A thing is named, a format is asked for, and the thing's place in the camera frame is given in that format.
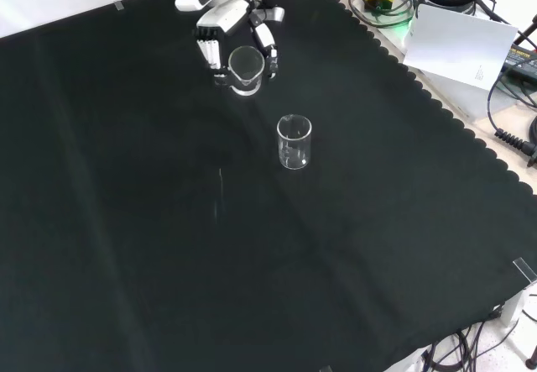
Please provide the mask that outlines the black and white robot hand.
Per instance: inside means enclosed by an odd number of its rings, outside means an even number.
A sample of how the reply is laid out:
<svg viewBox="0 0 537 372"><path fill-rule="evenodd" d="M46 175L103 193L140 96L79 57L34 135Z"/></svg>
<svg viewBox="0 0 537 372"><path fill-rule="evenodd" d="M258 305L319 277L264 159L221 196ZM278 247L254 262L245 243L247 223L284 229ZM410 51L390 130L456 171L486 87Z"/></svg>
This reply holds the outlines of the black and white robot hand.
<svg viewBox="0 0 537 372"><path fill-rule="evenodd" d="M260 88L259 82L250 81L233 70L232 58L224 59L224 38L244 23L251 29L256 51L260 53L261 68L253 75L276 77L279 48L268 23L282 22L283 8L270 7L263 0L175 0L175 7L180 12L204 11L196 23L194 37L217 85L229 86L243 96L251 96Z"/></svg>

